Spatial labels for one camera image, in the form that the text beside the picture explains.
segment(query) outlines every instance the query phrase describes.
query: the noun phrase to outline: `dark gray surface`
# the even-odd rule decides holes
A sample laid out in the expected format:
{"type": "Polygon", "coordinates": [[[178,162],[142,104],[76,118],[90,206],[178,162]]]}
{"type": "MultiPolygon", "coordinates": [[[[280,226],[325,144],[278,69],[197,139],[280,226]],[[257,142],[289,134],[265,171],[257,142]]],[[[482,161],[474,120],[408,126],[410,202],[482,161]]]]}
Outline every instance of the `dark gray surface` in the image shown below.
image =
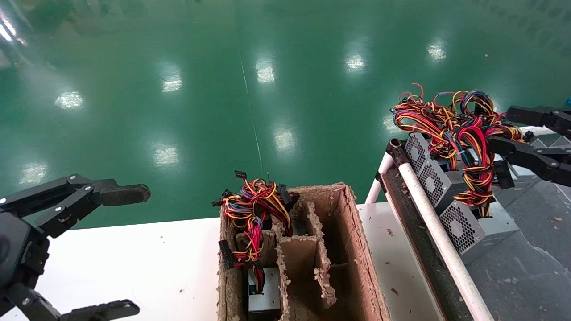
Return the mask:
{"type": "Polygon", "coordinates": [[[496,319],[571,320],[570,207],[540,182],[506,208],[521,231],[467,265],[496,319]]]}
{"type": "MultiPolygon", "coordinates": [[[[396,169],[389,184],[402,184],[396,169]]],[[[449,320],[471,320],[408,194],[395,203],[449,320]]],[[[571,320],[571,202],[540,182],[506,208],[521,231],[467,265],[495,320],[571,320]]]]}

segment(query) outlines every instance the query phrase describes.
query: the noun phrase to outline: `power supply cable bundle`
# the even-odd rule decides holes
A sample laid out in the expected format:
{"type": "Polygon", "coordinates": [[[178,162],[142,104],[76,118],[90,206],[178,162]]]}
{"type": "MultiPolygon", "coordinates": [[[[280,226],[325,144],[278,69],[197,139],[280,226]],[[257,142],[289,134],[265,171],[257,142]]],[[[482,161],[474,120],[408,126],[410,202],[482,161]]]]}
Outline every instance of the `power supply cable bundle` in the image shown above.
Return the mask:
{"type": "Polygon", "coordinates": [[[495,111],[493,100],[483,91],[445,91],[425,102],[422,86],[413,85],[418,86],[421,93],[414,95],[406,91],[400,95],[400,103],[391,109],[395,125],[428,137],[431,158],[443,158],[446,170],[457,170],[461,160],[468,189],[454,198],[476,210],[477,218],[489,217],[492,186],[513,187],[513,181],[510,182],[507,163],[494,161],[486,140],[502,137],[527,142],[530,137],[524,136],[517,127],[503,123],[505,114],[495,111]],[[450,104],[440,105],[438,100],[447,95],[452,96],[450,104]],[[476,157],[465,153],[466,149],[472,149],[471,154],[476,157]]]}
{"type": "Polygon", "coordinates": [[[246,236],[244,251],[231,251],[228,240],[219,242],[220,250],[226,261],[227,268],[251,266],[255,278],[254,294],[261,294],[264,289],[266,276],[260,263],[260,254],[264,248],[262,230],[271,228],[271,215],[280,220],[285,228],[286,236],[293,234],[289,210],[299,198],[299,194],[288,192],[287,186],[267,183],[258,178],[247,180],[242,171],[235,171],[236,177],[244,184],[240,193],[226,190],[222,197],[213,201],[212,206],[221,206],[224,216],[246,236]]]}

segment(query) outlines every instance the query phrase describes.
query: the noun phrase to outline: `power supply fan grille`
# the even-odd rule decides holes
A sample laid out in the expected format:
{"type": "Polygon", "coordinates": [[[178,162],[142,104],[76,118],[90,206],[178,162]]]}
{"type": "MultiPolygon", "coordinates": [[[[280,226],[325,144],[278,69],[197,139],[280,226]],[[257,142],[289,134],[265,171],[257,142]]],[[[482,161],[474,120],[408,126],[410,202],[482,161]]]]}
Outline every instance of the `power supply fan grille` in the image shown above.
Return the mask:
{"type": "Polygon", "coordinates": [[[416,135],[411,135],[408,138],[404,149],[407,152],[408,158],[411,160],[412,168],[415,172],[418,172],[422,168],[424,162],[426,162],[426,151],[420,144],[416,135]]]}
{"type": "Polygon", "coordinates": [[[422,184],[424,191],[427,193],[428,199],[432,206],[438,205],[444,193],[443,183],[440,177],[436,174],[436,170],[432,163],[427,163],[418,174],[420,184],[422,184]]]}
{"type": "Polygon", "coordinates": [[[449,206],[444,213],[440,215],[440,220],[459,253],[462,254],[474,245],[476,242],[474,238],[476,232],[459,207],[449,206]]]}

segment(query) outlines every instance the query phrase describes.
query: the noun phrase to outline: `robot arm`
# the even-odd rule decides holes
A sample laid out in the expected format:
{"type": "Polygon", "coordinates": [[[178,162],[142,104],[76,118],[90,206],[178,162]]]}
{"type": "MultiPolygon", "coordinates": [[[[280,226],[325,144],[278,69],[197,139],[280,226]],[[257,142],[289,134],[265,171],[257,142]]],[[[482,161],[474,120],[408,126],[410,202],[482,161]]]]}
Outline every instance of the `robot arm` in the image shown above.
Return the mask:
{"type": "Polygon", "coordinates": [[[0,198],[0,316],[14,306],[30,321],[103,321],[139,313],[123,300],[61,315],[34,288],[49,257],[48,236],[57,238],[101,205],[142,203],[150,196],[142,184],[118,186],[113,179],[73,174],[0,198]],[[37,227],[22,219],[43,210],[37,227]]]}

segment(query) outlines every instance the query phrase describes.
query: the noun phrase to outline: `white table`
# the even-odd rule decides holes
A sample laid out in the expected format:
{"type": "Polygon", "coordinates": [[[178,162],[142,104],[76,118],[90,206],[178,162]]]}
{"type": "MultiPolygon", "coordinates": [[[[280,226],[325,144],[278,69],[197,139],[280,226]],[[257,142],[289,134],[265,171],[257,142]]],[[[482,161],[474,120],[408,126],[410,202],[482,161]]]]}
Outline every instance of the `white table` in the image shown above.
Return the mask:
{"type": "MultiPolygon", "coordinates": [[[[393,321],[443,320],[388,203],[357,208],[393,321]]],[[[61,313],[130,299],[140,313],[124,320],[215,321],[219,229],[211,218],[68,231],[36,290],[61,313]]],[[[16,308],[0,318],[16,320],[27,320],[16,308]]]]}

